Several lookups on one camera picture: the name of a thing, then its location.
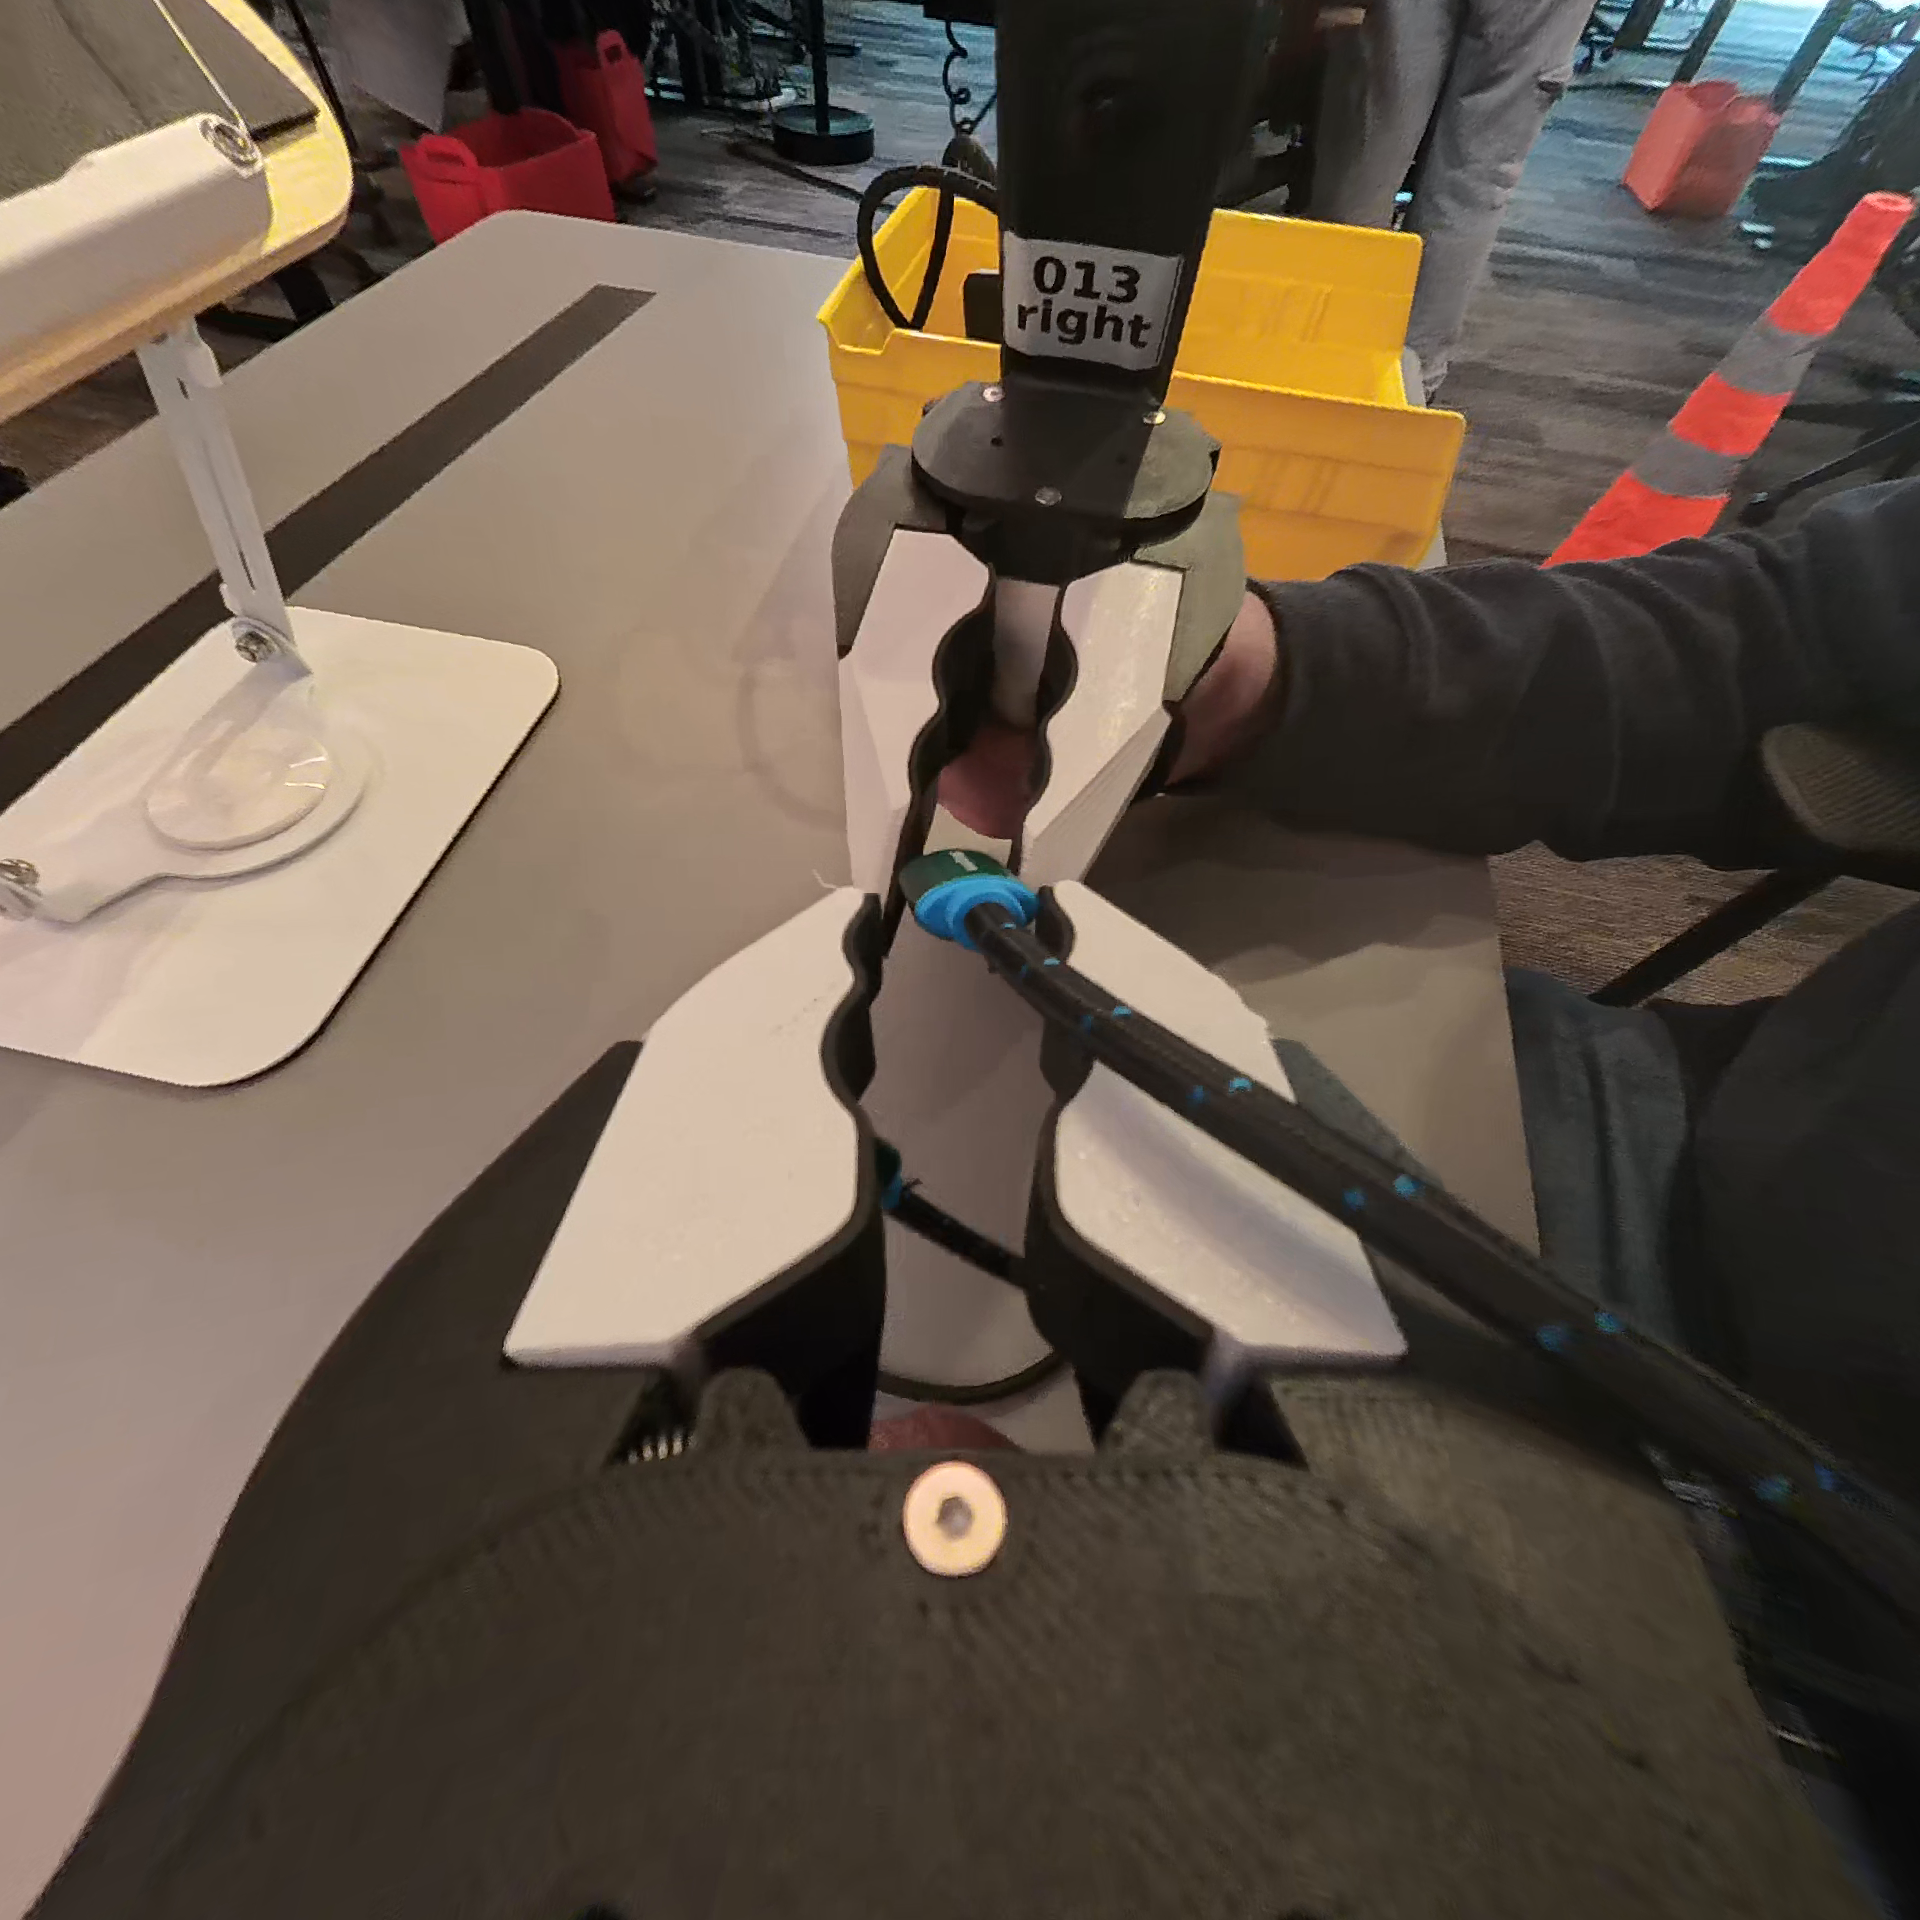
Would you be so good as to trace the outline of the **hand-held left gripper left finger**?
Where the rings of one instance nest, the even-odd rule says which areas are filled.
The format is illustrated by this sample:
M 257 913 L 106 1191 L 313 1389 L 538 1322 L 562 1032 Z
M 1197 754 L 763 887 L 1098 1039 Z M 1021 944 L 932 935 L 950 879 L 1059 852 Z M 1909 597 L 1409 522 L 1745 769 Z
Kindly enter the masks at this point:
M 879 900 L 831 887 L 653 1021 L 505 1360 L 690 1374 L 754 1306 L 879 1247 L 879 935 Z

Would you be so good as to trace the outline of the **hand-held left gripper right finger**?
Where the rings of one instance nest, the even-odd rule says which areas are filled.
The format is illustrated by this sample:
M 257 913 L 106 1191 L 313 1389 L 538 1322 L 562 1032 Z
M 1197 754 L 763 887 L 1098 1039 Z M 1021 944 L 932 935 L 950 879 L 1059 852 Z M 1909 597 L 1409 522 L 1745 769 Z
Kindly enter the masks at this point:
M 1049 889 L 1042 928 L 1114 1002 L 1294 1096 L 1259 1010 L 1085 882 Z M 1406 1357 L 1401 1322 L 1350 1228 L 1093 1062 L 1059 1028 L 1039 1058 L 1052 1103 L 1027 1250 L 1098 1312 L 1140 1304 L 1143 1334 L 1171 1332 L 1165 1360 L 1145 1357 L 1139 1334 L 1123 1336 L 1105 1366 L 1117 1378 L 1114 1393 L 1145 1366 L 1181 1364 L 1228 1405 L 1269 1369 L 1358 1372 Z

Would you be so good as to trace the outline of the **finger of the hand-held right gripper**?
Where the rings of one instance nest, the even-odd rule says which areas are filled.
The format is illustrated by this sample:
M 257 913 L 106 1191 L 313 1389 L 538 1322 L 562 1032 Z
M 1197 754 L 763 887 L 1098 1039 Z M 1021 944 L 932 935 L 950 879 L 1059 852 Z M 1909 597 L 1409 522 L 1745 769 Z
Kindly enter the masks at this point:
M 1081 879 L 1133 804 L 1169 734 L 1169 662 L 1185 576 L 1123 562 L 1070 583 L 1049 650 L 1068 666 L 1039 720 L 1039 790 L 1025 813 L 1025 879 Z
M 897 529 L 837 666 L 847 861 L 863 893 L 898 898 L 990 682 L 990 569 L 948 534 Z

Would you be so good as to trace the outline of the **yellow divided storage bin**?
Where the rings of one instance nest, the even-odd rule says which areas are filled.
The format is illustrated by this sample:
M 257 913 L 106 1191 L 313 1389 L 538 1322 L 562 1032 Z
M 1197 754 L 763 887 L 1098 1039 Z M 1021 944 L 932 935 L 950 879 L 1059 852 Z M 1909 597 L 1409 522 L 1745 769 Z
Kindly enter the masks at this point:
M 998 266 L 997 220 L 961 201 L 926 329 L 897 329 L 861 261 L 819 313 L 847 470 L 907 442 L 923 405 L 998 368 L 967 335 L 970 274 Z M 1214 212 L 1169 401 L 1219 442 L 1247 572 L 1318 581 L 1428 558 L 1465 439 L 1406 373 L 1422 242 L 1404 230 Z

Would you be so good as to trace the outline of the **person's right forearm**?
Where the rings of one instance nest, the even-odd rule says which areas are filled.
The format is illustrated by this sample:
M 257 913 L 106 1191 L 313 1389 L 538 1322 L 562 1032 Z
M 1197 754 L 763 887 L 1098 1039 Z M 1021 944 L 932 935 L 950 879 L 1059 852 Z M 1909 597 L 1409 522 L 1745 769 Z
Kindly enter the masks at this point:
M 1915 480 L 1847 489 L 1783 534 L 1257 592 L 1278 677 L 1219 789 L 1306 831 L 1778 868 L 1802 842 L 1765 735 L 1915 727 Z

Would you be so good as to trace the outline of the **person's right hand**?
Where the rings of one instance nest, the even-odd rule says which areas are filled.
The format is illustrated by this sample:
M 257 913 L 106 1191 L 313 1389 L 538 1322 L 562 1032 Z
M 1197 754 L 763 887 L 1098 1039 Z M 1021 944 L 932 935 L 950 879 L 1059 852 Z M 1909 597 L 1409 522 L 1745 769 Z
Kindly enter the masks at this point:
M 1259 711 L 1279 671 L 1278 624 L 1257 583 L 1247 583 L 1239 612 L 1173 714 L 1163 754 L 1153 762 L 1135 800 L 1207 781 L 1257 729 Z M 963 828 L 1012 840 L 1039 794 L 1039 734 L 990 714 L 939 780 L 939 804 Z

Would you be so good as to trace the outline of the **person's blue jeans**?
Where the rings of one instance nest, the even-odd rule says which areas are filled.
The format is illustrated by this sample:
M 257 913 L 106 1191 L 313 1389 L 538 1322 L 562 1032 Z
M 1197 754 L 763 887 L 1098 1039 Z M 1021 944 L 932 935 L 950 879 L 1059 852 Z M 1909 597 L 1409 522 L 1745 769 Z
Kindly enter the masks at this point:
M 1595 1297 L 1667 1282 L 1689 1093 L 1662 1020 L 1505 974 L 1542 1254 Z

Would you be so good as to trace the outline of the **white wooden laptop stand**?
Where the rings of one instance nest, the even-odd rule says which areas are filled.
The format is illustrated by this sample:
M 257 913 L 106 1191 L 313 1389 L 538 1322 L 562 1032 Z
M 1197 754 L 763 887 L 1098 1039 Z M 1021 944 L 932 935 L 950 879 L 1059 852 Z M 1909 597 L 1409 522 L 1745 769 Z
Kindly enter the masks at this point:
M 4 756 L 4 1052 L 244 1082 L 347 997 L 559 692 L 542 650 L 293 605 L 199 329 L 322 124 L 182 4 L 4 4 L 4 415 L 134 350 L 218 612 L 81 740 Z

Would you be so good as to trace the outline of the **red plastic bin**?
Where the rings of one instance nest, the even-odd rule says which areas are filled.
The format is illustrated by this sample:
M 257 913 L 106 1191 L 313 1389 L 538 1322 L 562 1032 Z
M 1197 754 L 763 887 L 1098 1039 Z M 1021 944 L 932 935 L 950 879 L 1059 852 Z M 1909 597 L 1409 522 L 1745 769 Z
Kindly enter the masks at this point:
M 551 42 L 567 118 L 593 132 L 613 188 L 643 184 L 658 167 L 643 61 L 614 30 Z
M 595 132 L 539 108 L 421 135 L 401 145 L 401 167 L 437 246 L 505 209 L 617 220 Z

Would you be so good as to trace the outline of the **orange traffic cone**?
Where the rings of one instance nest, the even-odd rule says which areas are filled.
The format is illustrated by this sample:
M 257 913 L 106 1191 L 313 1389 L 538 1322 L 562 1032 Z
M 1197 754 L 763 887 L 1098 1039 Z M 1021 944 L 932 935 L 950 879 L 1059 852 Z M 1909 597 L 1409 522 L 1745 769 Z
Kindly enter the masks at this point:
M 1745 463 L 1783 418 L 1819 346 L 1854 308 L 1911 216 L 1914 198 L 1906 194 L 1861 196 L 1834 237 L 1545 562 L 1629 559 L 1708 534 Z

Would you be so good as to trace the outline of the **salmon plastic bin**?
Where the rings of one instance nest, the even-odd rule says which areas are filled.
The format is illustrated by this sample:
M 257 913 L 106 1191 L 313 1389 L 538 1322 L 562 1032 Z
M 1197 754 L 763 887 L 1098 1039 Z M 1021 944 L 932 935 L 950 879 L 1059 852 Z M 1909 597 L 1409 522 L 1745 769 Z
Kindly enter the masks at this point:
M 1653 214 L 1719 220 L 1739 201 L 1780 124 L 1769 95 L 1735 82 L 1674 82 L 1653 104 L 1621 184 Z

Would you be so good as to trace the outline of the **black mesh office chair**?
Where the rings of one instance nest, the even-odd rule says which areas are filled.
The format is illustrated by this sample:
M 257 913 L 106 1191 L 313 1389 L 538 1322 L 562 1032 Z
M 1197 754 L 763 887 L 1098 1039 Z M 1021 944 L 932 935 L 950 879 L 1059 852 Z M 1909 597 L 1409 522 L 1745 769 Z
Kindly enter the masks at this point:
M 1775 727 L 1759 745 L 1759 767 L 1796 831 L 1796 852 L 1601 984 L 1591 994 L 1598 1006 L 1650 1000 L 1835 879 L 1917 892 L 1915 735 Z

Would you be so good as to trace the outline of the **white hanging paper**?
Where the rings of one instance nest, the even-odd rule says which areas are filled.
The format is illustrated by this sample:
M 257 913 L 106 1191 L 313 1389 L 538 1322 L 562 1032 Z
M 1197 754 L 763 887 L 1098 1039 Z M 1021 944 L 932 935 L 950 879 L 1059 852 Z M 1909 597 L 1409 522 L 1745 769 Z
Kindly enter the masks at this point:
M 324 1 L 324 42 L 343 78 L 412 128 L 446 126 L 452 57 L 468 38 L 461 1 Z

